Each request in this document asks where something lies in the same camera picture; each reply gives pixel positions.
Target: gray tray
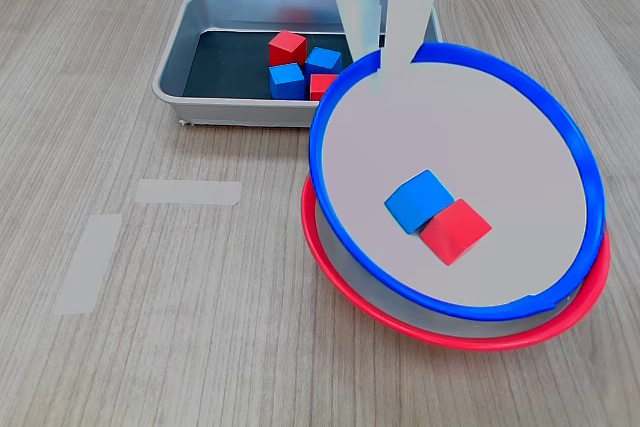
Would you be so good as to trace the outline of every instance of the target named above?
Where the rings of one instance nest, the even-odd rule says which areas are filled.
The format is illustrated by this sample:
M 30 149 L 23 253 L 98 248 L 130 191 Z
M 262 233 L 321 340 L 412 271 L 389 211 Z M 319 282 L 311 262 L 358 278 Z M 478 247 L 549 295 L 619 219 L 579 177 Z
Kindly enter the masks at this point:
M 387 0 L 380 3 L 383 39 Z M 306 35 L 310 45 L 339 45 L 343 67 L 351 61 L 335 0 L 185 0 L 153 80 L 153 91 L 173 107 L 181 123 L 309 127 L 318 102 L 268 99 L 261 87 L 265 81 L 268 85 L 268 40 L 264 50 L 246 47 L 282 30 Z M 218 36 L 217 44 L 211 42 L 212 35 Z M 228 51 L 220 39 L 233 40 L 228 42 Z M 433 11 L 425 41 L 440 40 Z M 250 58 L 253 51 L 255 59 Z M 241 68 L 243 65 L 252 66 L 254 72 L 247 72 L 251 69 Z M 256 76 L 256 68 L 264 74 Z M 216 86 L 227 95 L 209 95 Z

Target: black tray bottom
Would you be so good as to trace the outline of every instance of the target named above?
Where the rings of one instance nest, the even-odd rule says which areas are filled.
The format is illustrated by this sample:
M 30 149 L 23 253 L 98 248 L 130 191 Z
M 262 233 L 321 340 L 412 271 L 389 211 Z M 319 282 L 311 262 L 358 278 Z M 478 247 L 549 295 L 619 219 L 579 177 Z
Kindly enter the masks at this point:
M 270 99 L 269 42 L 272 32 L 205 32 L 200 36 L 184 97 Z M 342 53 L 342 68 L 353 60 L 344 35 L 305 35 L 314 47 Z M 384 36 L 380 36 L 380 47 Z

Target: tape strip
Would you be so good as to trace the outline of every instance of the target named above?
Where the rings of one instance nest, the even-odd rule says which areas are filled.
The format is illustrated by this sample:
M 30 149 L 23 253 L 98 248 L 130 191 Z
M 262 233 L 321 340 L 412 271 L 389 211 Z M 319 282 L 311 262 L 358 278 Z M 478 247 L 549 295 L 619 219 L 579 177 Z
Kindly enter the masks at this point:
M 143 204 L 235 205 L 241 191 L 240 182 L 141 179 L 135 200 Z
M 54 306 L 54 315 L 93 312 L 121 223 L 121 214 L 89 217 Z

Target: wood grain surface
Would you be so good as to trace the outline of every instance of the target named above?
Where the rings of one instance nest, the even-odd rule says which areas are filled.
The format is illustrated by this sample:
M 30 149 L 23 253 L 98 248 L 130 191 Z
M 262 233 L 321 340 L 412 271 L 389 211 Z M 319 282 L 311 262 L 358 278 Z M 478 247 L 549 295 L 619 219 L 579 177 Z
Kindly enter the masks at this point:
M 0 0 L 0 425 L 640 425 L 640 0 L 437 0 L 445 40 L 545 85 L 592 145 L 613 265 L 570 332 L 464 353 L 375 323 L 300 226 L 308 132 L 181 126 L 150 82 L 183 0 Z M 230 180 L 233 207 L 134 203 Z M 91 214 L 96 309 L 53 304 Z

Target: red bowl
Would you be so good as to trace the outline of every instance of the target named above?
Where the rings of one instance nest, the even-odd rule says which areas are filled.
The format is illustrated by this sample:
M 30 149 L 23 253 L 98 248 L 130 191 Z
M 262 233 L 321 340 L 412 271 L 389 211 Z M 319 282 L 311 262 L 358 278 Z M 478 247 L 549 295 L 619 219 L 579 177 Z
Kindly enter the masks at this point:
M 344 279 L 338 274 L 327 257 L 316 224 L 316 194 L 313 190 L 311 178 L 308 177 L 302 189 L 302 227 L 304 235 L 315 257 L 318 265 L 324 271 L 331 282 L 358 308 L 363 310 L 377 321 L 387 327 L 391 327 L 398 332 L 422 340 L 430 344 L 440 345 L 460 350 L 477 351 L 498 351 L 520 349 L 551 339 L 576 325 L 587 315 L 595 305 L 604 290 L 609 275 L 611 265 L 611 248 L 609 244 L 609 234 L 605 231 L 602 239 L 602 246 L 591 271 L 584 279 L 580 292 L 573 302 L 565 308 L 558 316 L 551 319 L 535 329 L 521 332 L 519 334 L 505 337 L 494 337 L 490 339 L 467 339 L 464 337 L 452 337 L 449 335 L 435 334 L 426 330 L 418 329 L 412 325 L 399 321 L 373 306 L 360 295 L 358 295 Z

